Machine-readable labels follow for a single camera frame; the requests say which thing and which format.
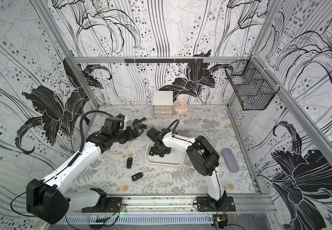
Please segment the white storage tray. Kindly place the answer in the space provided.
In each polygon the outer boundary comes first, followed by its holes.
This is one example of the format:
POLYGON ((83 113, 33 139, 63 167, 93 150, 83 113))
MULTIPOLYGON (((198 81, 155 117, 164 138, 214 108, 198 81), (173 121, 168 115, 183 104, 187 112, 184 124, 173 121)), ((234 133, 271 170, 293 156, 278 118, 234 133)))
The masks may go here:
POLYGON ((150 141, 147 144, 145 160, 149 164, 160 165, 160 166, 170 166, 170 167, 179 167, 185 161, 185 152, 172 149, 169 154, 166 154, 164 157, 159 157, 158 155, 151 156, 149 153, 151 151, 151 147, 154 146, 154 143, 150 141))

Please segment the black key front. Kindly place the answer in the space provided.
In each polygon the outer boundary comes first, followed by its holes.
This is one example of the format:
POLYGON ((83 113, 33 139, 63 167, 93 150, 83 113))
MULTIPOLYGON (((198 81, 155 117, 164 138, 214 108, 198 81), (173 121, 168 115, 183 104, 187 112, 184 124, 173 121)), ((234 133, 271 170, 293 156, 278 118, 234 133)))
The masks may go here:
POLYGON ((138 172, 138 173, 131 176, 131 179, 132 179, 133 182, 135 182, 135 181, 137 181, 141 178, 143 178, 143 173, 142 172, 138 172))

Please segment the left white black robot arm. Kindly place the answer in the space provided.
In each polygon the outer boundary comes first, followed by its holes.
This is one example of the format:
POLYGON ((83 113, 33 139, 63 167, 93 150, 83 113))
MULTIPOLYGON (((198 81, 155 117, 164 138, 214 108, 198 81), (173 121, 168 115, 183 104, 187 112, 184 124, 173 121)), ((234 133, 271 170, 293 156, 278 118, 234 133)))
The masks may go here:
POLYGON ((116 211, 107 201, 107 194, 99 188, 88 192, 67 194, 76 177, 114 143, 125 144, 139 137, 146 128, 146 118, 135 119, 125 126, 121 116, 108 117, 98 132, 84 139, 83 146, 59 168, 41 180, 33 179, 26 187, 26 210, 49 224, 60 221, 67 213, 116 211))

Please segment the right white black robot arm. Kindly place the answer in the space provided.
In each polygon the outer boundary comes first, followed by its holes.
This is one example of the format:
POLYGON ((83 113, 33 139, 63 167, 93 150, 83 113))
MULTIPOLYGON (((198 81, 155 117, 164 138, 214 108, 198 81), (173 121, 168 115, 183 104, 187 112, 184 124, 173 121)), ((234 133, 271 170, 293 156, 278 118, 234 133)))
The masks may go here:
POLYGON ((187 138, 169 129, 157 131, 155 128, 147 132, 147 137, 151 140, 146 149, 148 163, 181 166, 188 156, 194 169, 205 179, 208 197, 219 203, 225 200, 219 177, 219 154, 205 137, 187 138))

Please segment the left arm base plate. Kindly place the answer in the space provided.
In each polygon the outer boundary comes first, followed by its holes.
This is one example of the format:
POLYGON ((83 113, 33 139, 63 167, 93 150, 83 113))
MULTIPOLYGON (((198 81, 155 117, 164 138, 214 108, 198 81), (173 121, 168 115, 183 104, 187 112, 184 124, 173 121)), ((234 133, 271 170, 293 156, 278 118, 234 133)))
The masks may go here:
POLYGON ((122 205, 121 197, 103 197, 94 207, 83 208, 83 213, 119 213, 122 205))

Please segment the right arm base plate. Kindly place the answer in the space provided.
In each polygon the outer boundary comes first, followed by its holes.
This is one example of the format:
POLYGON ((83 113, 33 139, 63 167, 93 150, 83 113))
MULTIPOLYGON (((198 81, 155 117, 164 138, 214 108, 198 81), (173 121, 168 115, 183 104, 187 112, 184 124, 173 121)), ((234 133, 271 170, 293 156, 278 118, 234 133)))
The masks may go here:
POLYGON ((234 212, 235 202, 232 196, 223 196, 220 201, 215 201, 209 196, 198 196, 193 202, 199 212, 234 212))

